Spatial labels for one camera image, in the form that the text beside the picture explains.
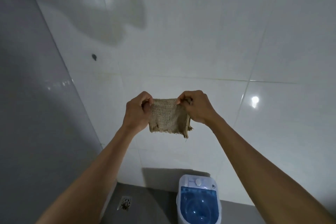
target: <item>washing machine knob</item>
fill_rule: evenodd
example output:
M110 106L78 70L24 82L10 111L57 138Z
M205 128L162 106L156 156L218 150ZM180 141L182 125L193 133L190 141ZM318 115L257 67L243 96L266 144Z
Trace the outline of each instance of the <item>washing machine knob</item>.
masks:
M196 183L197 186L200 186L202 184L201 179L197 178L195 180L195 183Z

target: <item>drain cover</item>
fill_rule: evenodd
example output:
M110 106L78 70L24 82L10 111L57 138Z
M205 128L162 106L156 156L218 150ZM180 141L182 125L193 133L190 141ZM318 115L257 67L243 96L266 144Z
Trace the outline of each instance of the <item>drain cover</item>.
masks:
M118 205L117 210L128 211L132 203L132 197L122 196Z

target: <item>burlap cloth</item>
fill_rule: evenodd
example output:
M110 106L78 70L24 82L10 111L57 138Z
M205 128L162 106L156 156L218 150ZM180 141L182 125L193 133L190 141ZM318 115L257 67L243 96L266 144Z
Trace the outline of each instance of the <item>burlap cloth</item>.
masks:
M181 134L188 138L188 131L193 129L190 117L182 106L176 104L176 98L154 99L151 109L150 132Z

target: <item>mini washing machine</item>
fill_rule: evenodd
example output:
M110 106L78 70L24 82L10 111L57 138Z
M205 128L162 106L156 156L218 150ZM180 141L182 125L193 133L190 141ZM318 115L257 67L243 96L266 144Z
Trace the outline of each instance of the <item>mini washing machine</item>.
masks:
M220 224L222 206L211 177L183 175L176 197L179 224Z

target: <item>gray floor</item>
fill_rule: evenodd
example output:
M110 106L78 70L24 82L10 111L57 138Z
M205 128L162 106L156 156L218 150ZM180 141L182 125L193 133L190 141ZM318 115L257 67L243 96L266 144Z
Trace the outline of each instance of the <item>gray floor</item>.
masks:
M111 223L177 223L175 192L149 189L118 183L101 221ZM117 210L122 196L132 197L128 211ZM257 209L228 201L222 203L223 224L265 223Z

